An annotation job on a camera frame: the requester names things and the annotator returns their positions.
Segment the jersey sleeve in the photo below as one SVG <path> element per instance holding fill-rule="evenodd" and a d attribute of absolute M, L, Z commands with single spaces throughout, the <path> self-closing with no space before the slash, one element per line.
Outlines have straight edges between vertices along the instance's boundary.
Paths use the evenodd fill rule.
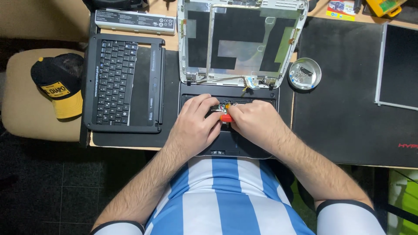
<path fill-rule="evenodd" d="M 99 225 L 90 235 L 143 235 L 144 227 L 134 221 L 110 221 Z"/>
<path fill-rule="evenodd" d="M 354 200 L 326 200 L 316 209 L 318 235 L 385 235 L 375 211 Z"/>

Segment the black sleeve cuff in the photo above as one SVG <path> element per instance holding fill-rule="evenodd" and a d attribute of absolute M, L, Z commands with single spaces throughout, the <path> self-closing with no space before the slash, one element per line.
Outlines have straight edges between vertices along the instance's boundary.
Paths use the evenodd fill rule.
<path fill-rule="evenodd" d="M 93 231 L 90 232 L 90 235 L 96 234 L 99 230 L 101 230 L 102 228 L 104 228 L 106 226 L 109 226 L 109 225 L 112 225 L 112 224 L 117 224 L 117 223 L 128 223 L 128 224 L 135 225 L 142 232 L 142 234 L 145 233 L 144 227 L 138 222 L 128 221 L 128 220 L 118 220 L 118 221 L 109 221 L 109 222 L 106 222 L 104 224 L 101 224 L 101 225 L 97 226 Z"/>
<path fill-rule="evenodd" d="M 318 217 L 319 213 L 325 207 L 327 207 L 329 205 L 332 205 L 332 204 L 338 204 L 338 203 L 352 204 L 352 205 L 356 205 L 356 206 L 359 206 L 361 208 L 364 208 L 367 211 L 369 211 L 370 213 L 372 213 L 377 219 L 375 211 L 369 205 L 367 205 L 363 202 L 356 201 L 356 200 L 326 200 L 323 203 L 319 204 L 318 208 L 316 209 L 316 217 Z"/>

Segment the battery label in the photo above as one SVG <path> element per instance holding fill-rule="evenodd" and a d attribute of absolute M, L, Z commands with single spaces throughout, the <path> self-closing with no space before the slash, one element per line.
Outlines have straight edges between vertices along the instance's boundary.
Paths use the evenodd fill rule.
<path fill-rule="evenodd" d="M 134 15 L 97 10 L 96 21 L 174 29 L 174 19 L 146 14 Z"/>

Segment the desk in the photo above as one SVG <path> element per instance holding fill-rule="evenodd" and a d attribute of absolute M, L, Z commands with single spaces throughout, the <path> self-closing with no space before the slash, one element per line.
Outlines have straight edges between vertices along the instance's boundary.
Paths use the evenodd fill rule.
<path fill-rule="evenodd" d="M 317 3 L 316 8 L 308 14 L 308 16 L 313 17 L 320 17 L 320 18 L 329 18 L 329 19 L 335 19 L 331 16 L 327 16 L 325 14 L 326 8 L 327 8 L 328 0 L 320 0 Z M 161 14 L 161 15 L 167 15 L 167 16 L 176 16 L 177 14 L 177 2 L 172 2 L 169 4 L 169 9 L 166 8 L 166 3 L 161 0 L 151 0 L 150 1 L 150 7 L 149 7 L 149 13 L 153 14 Z M 355 20 L 358 22 L 365 22 L 365 23 L 384 23 L 388 22 L 386 19 L 381 18 L 375 18 L 368 15 L 362 15 L 359 13 L 355 16 Z M 404 23 L 404 22 L 398 22 L 398 21 L 390 21 L 391 24 L 409 27 L 409 28 L 418 28 L 418 25 L 411 24 L 411 23 Z M 163 38 L 166 41 L 166 45 L 164 46 L 167 50 L 171 51 L 178 51 L 178 35 L 174 36 L 159 36 L 155 34 L 145 34 L 145 33 L 134 33 L 134 32 L 124 32 L 124 31 L 113 31 L 113 30 L 106 30 L 102 29 L 102 33 L 112 33 L 112 34 L 122 34 L 122 35 L 132 35 L 132 36 L 145 36 L 145 37 L 159 37 Z M 297 58 L 297 53 L 294 53 L 292 56 L 291 61 L 295 61 Z M 287 86 L 287 83 L 284 81 L 282 86 Z M 90 140 L 89 144 L 90 146 L 96 146 L 93 142 L 93 134 L 90 133 Z M 107 146 L 107 147 L 113 147 L 113 148 L 120 148 L 117 146 Z M 132 148 L 132 149 L 142 149 L 142 150 L 160 150 L 160 148 L 157 147 L 123 147 L 123 148 Z"/>

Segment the striped shirt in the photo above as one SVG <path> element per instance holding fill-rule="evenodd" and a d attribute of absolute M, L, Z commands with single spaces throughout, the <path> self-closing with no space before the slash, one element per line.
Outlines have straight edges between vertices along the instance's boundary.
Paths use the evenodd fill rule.
<path fill-rule="evenodd" d="M 385 234 L 373 210 L 329 200 L 317 210 L 320 235 Z M 105 223 L 94 235 L 313 235 L 264 161 L 194 157 L 171 180 L 143 229 Z"/>

